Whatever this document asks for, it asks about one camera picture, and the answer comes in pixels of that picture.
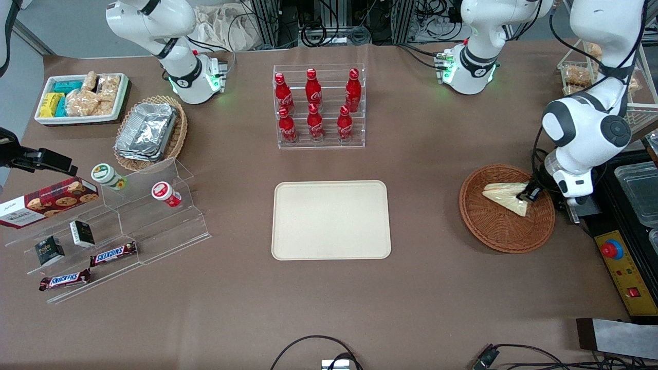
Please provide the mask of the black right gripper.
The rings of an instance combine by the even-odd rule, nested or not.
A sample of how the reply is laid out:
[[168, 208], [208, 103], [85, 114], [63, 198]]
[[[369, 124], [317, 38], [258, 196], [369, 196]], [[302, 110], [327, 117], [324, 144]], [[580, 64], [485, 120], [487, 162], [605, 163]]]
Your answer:
[[78, 172], [71, 158], [45, 148], [22, 147], [17, 136], [5, 128], [1, 128], [1, 166], [29, 173], [48, 170], [67, 176], [76, 176]]

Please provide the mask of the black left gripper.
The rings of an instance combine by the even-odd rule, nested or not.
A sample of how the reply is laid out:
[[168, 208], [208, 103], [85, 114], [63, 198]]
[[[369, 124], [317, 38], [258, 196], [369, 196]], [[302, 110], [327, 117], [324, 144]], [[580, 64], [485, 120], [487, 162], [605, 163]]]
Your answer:
[[534, 203], [540, 197], [541, 192], [546, 191], [551, 196], [558, 195], [558, 185], [548, 174], [534, 175], [536, 183], [527, 183], [525, 188], [517, 194], [517, 199], [529, 203]]

